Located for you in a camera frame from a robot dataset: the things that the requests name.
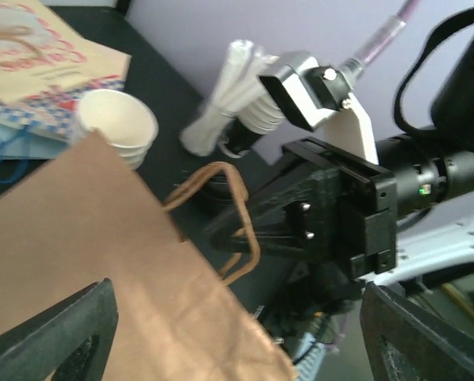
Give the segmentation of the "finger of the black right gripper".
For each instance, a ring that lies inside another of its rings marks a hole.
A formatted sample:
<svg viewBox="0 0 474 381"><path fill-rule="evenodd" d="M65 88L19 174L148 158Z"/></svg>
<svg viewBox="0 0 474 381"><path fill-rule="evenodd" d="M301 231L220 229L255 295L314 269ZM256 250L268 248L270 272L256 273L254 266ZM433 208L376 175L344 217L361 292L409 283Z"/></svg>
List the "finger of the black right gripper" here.
<svg viewBox="0 0 474 381"><path fill-rule="evenodd" d="M242 206L223 210L206 227L210 243L229 252L303 258L312 230L300 204L301 192L271 187L253 194Z"/></svg>

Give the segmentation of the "brown paper bag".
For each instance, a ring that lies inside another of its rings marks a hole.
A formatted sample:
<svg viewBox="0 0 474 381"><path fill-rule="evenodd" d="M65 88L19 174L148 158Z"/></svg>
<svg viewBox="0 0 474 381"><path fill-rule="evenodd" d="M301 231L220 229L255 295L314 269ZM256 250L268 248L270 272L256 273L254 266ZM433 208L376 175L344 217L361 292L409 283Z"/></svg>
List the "brown paper bag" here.
<svg viewBox="0 0 474 381"><path fill-rule="evenodd" d="M109 279L107 380L293 380L295 369L98 134L0 196L0 335Z"/></svg>

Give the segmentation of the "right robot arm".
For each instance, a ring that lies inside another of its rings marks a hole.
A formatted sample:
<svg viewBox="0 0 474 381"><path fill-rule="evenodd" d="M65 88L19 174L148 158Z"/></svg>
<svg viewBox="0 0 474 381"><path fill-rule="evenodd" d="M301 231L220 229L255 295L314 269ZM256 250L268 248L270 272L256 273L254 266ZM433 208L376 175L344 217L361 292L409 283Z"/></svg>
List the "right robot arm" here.
<svg viewBox="0 0 474 381"><path fill-rule="evenodd" d="M470 261L435 249L424 236L424 247L401 264L396 237L434 206L474 191L474 37L434 99L429 128L408 123L402 108L407 85L434 49L474 25L474 7L445 19L427 37L396 92L398 136L375 141L369 118L352 97L364 68L413 8L406 2L340 67L322 66L297 51L260 73L287 120L303 129L324 127L325 140L284 145L272 176L250 197L253 219L282 211L280 223L245 230L237 208L228 207L208 225L214 247L306 261L312 292L325 298L354 299L368 281L388 285Z"/></svg>

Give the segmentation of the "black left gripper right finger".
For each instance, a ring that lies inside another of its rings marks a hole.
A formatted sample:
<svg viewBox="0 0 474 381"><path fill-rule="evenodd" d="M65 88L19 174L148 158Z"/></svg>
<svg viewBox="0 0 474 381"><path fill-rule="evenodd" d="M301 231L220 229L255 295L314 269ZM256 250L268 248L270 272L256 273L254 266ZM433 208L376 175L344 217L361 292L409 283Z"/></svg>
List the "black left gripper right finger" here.
<svg viewBox="0 0 474 381"><path fill-rule="evenodd" d="M375 380L474 380L474 339L384 286L360 308Z"/></svg>

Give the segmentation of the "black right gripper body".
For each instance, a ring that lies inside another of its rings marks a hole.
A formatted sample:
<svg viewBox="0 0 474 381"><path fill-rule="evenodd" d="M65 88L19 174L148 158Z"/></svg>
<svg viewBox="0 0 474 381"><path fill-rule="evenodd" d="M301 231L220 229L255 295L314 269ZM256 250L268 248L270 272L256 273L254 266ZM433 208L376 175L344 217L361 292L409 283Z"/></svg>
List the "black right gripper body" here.
<svg viewBox="0 0 474 381"><path fill-rule="evenodd" d="M392 171L314 138L283 146L314 166L308 195L329 243L328 260L350 279L382 274L396 267L397 180Z"/></svg>

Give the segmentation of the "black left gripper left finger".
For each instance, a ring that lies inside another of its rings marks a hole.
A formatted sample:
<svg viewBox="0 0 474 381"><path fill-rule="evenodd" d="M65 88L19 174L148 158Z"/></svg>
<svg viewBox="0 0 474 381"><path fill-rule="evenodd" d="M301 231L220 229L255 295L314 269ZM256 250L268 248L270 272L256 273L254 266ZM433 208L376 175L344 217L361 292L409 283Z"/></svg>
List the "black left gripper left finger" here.
<svg viewBox="0 0 474 381"><path fill-rule="evenodd" d="M118 325L110 279L0 335L0 380L100 380Z"/></svg>

